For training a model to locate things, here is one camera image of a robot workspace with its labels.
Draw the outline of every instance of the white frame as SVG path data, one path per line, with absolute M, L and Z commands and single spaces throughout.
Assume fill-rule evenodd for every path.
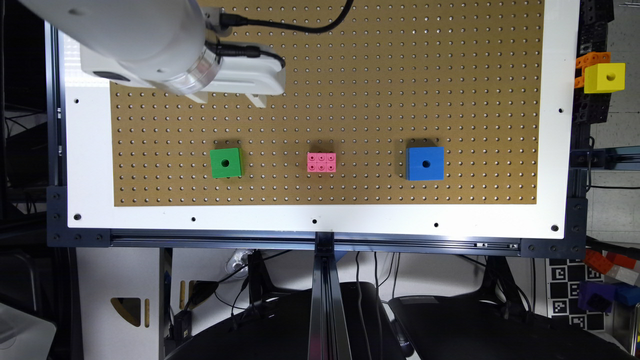
M 109 84 L 82 74 L 78 45 L 65 36 L 62 66 L 68 225 L 563 238 L 579 5 L 579 0 L 547 0 L 545 3 L 538 192 L 534 205 L 115 207 Z M 74 220 L 74 214 L 81 214 L 81 220 Z M 553 225 L 559 230 L 552 231 Z

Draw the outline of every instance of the hole in block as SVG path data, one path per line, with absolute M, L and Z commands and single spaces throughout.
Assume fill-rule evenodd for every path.
M 141 301 L 139 298 L 111 298 L 111 305 L 129 324 L 135 327 L 140 326 Z

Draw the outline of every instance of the red object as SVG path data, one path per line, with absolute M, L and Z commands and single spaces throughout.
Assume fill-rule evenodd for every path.
M 620 265 L 622 267 L 626 267 L 627 269 L 631 269 L 631 270 L 633 270 L 633 268 L 636 266 L 636 261 L 634 259 L 630 257 L 626 257 L 624 255 L 612 253 L 611 251 L 607 253 L 607 260 L 611 261 L 616 265 Z
M 613 263 L 611 261 L 607 260 L 607 258 L 602 256 L 599 252 L 591 249 L 587 249 L 587 254 L 584 257 L 584 263 L 601 274 L 608 273 L 613 267 Z

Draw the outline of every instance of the blue object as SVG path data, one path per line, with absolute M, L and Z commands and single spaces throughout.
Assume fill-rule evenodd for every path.
M 616 287 L 611 284 L 582 281 L 580 282 L 578 307 L 587 311 L 610 313 L 615 294 Z
M 635 306 L 637 303 L 640 303 L 640 288 L 625 283 L 615 284 L 615 286 L 615 299 L 617 302 L 627 306 Z
M 444 180 L 444 148 L 408 148 L 407 180 Z

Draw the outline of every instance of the metal bracket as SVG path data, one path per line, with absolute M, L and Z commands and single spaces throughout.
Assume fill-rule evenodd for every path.
M 587 241 L 587 199 L 567 198 L 564 239 L 522 239 L 522 257 L 566 259 L 567 253 L 575 259 L 584 259 Z
M 67 187 L 47 188 L 47 245 L 51 247 L 109 247 L 111 230 L 69 228 L 67 225 Z
M 308 360 L 351 360 L 333 233 L 316 233 Z

